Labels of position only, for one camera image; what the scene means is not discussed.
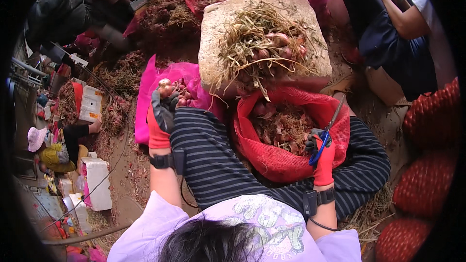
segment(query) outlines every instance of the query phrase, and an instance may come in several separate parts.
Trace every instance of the shoe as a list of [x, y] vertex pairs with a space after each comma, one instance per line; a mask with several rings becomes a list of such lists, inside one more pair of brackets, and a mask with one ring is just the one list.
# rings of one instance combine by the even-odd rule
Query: shoe
[[364, 65], [364, 58], [359, 54], [358, 48], [342, 49], [341, 56], [350, 65]]
[[328, 96], [333, 96], [336, 92], [348, 93], [351, 91], [351, 86], [356, 82], [356, 75], [351, 73], [345, 77], [336, 80], [333, 84], [324, 87], [320, 93]]

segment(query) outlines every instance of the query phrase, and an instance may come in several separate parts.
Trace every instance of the bag of onions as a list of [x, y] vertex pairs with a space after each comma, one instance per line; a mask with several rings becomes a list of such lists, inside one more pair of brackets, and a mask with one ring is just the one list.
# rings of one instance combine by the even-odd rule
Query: bag of onions
[[[268, 96], [270, 103], [265, 103], [262, 93], [255, 91], [238, 103], [238, 113], [233, 119], [237, 149], [273, 182], [292, 183], [312, 177], [310, 156], [303, 151], [305, 138], [313, 127], [327, 126], [338, 100], [292, 87], [278, 87], [269, 91]], [[346, 157], [349, 116], [348, 108], [343, 106], [330, 129], [336, 145], [333, 168]]]
[[172, 93], [178, 93], [179, 106], [191, 106], [212, 112], [223, 121], [223, 103], [209, 95], [201, 85], [199, 65], [189, 62], [179, 62], [169, 65], [165, 70], [156, 68], [155, 55], [149, 60], [147, 68], [141, 77], [141, 86], [137, 97], [135, 142], [148, 144], [149, 128], [146, 117], [150, 105], [152, 92], [159, 87], [160, 97], [163, 99]]

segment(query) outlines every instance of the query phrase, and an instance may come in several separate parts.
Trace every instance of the lavender shirt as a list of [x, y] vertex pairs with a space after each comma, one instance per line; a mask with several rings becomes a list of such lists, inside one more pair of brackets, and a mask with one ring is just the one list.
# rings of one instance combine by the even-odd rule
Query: lavender shirt
[[155, 191], [144, 213], [116, 241], [107, 261], [157, 261], [161, 247], [175, 229], [188, 220], [204, 218], [229, 224], [247, 222], [264, 245], [261, 261], [361, 261], [356, 230], [344, 230], [314, 241], [301, 213], [262, 194], [243, 195], [222, 201], [189, 218]]

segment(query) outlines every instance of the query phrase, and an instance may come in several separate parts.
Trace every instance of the scissors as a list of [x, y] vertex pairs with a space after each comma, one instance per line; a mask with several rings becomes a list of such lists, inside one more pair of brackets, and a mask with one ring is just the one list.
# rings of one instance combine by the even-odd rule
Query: scissors
[[335, 123], [336, 117], [340, 113], [340, 110], [341, 110], [341, 107], [343, 106], [343, 102], [345, 100], [345, 97], [346, 97], [346, 95], [343, 94], [343, 97], [341, 98], [340, 103], [336, 107], [336, 110], [335, 110], [335, 113], [333, 114], [332, 119], [330, 120], [329, 124], [323, 130], [322, 135], [320, 135], [320, 137], [321, 137], [321, 139], [323, 141], [322, 146], [319, 149], [319, 151], [314, 149], [314, 151], [312, 152], [311, 158], [309, 159], [309, 166], [316, 167], [317, 161], [319, 160], [319, 158], [320, 158], [320, 156], [322, 154], [323, 148], [325, 147], [325, 144], [327, 143], [327, 140], [329, 139], [329, 135], [330, 135], [329, 131], [332, 128], [332, 125]]

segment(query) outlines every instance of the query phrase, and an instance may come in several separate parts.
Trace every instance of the printed graphic on shirt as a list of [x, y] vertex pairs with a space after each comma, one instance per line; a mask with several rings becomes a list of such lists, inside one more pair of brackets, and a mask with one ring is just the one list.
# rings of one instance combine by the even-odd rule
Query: printed graphic on shirt
[[256, 248], [264, 247], [264, 255], [272, 259], [287, 260], [304, 251], [302, 215], [291, 212], [283, 203], [265, 195], [242, 196], [233, 206], [233, 212], [242, 215], [225, 218], [230, 224], [254, 223], [258, 236]]

